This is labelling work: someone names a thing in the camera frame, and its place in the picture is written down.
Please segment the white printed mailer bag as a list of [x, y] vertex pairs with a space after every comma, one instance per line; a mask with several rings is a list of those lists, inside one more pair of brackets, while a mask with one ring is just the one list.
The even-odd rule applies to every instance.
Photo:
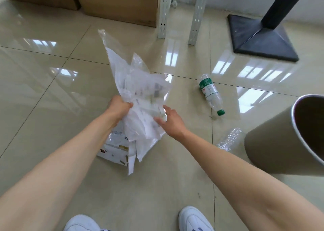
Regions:
[[136, 143], [129, 142], [121, 129], [113, 129], [97, 156], [132, 169], [136, 159]]

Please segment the green label plastic bottle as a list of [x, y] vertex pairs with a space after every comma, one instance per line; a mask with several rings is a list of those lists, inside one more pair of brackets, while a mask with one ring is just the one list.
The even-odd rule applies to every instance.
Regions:
[[214, 110], [218, 116], [224, 115], [223, 100], [209, 74], [200, 75], [197, 81], [201, 92], [212, 110]]

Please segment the person's left forearm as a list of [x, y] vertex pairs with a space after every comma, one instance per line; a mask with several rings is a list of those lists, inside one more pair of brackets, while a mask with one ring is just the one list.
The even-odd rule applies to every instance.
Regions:
[[53, 231], [120, 116], [108, 109], [0, 197], [0, 231]]

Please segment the person's left white shoe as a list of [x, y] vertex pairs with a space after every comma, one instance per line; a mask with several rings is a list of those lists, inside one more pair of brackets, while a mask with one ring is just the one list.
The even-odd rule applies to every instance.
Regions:
[[91, 217], [79, 214], [72, 217], [65, 225], [63, 231], [111, 231], [102, 229]]

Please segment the person's right hand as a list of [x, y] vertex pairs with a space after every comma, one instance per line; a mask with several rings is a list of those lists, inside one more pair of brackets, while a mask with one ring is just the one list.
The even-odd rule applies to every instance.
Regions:
[[181, 116], [177, 113], [176, 110], [170, 108], [167, 105], [163, 105], [165, 113], [167, 115], [168, 125], [162, 127], [163, 130], [171, 136], [173, 139], [182, 143], [188, 134], [188, 129], [186, 128]]

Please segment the black table pedestal base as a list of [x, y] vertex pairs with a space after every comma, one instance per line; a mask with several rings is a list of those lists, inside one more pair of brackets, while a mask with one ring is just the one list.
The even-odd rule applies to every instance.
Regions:
[[281, 25], [299, 0], [275, 0], [262, 20], [227, 16], [234, 53], [298, 62], [299, 57]]

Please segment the clear plastic bag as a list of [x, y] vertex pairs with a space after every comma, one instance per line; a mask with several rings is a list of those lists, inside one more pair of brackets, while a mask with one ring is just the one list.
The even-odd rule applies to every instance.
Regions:
[[[124, 101], [133, 103], [128, 114], [113, 129], [123, 130], [129, 142], [136, 143], [136, 159], [141, 162], [165, 135], [153, 118], [167, 120], [163, 105], [171, 83], [167, 81], [166, 74], [150, 73], [139, 55], [127, 51], [107, 31], [99, 29], [98, 33], [107, 52], [117, 90]], [[128, 168], [128, 175], [133, 172], [134, 167]]]

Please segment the person's right forearm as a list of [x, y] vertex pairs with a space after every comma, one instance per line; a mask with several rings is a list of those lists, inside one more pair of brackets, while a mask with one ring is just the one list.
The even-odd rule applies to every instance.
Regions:
[[286, 184], [190, 131], [174, 138], [250, 231], [324, 231], [324, 213]]

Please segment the large cardboard box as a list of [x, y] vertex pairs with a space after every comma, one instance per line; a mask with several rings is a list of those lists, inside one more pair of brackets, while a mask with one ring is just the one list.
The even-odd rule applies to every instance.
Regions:
[[83, 12], [109, 20], [157, 26], [158, 0], [79, 0]]

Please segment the clear crushed plastic bottle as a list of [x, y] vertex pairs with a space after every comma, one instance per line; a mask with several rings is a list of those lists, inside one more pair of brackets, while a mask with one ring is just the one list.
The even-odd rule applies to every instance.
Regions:
[[241, 128], [233, 128], [217, 143], [217, 147], [224, 151], [232, 151], [239, 146], [243, 137]]

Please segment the person's right white shoe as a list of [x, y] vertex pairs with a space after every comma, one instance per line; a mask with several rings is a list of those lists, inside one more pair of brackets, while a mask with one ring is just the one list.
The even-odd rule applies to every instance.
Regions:
[[215, 231], [206, 217], [195, 207], [186, 206], [178, 215], [179, 231]]

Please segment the person's white shoe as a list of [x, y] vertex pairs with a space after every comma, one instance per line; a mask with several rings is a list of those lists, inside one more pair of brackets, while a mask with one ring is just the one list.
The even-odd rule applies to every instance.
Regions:
[[102, 229], [91, 217], [79, 214], [72, 217], [65, 225], [63, 231], [111, 231]]
[[215, 231], [206, 217], [195, 207], [186, 206], [178, 215], [179, 231]]

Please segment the white metal shelf leg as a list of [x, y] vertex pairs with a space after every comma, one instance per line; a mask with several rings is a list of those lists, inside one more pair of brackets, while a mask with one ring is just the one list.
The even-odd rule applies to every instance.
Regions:
[[167, 19], [172, 0], [158, 0], [157, 38], [165, 39], [167, 33]]
[[193, 14], [192, 25], [191, 25], [189, 39], [188, 39], [189, 45], [196, 45], [206, 3], [207, 0], [196, 0], [195, 11]]

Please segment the beige round trash bin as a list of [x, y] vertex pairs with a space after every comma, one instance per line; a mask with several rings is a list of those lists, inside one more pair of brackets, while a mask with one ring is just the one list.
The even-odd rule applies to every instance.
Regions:
[[307, 94], [251, 130], [246, 154], [269, 174], [324, 177], [324, 95]]

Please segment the person's left hand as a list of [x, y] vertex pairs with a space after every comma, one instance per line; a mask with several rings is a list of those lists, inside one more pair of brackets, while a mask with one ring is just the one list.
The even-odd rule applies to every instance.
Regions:
[[108, 103], [106, 112], [112, 117], [112, 121], [118, 123], [127, 114], [121, 114], [121, 95], [115, 95]]

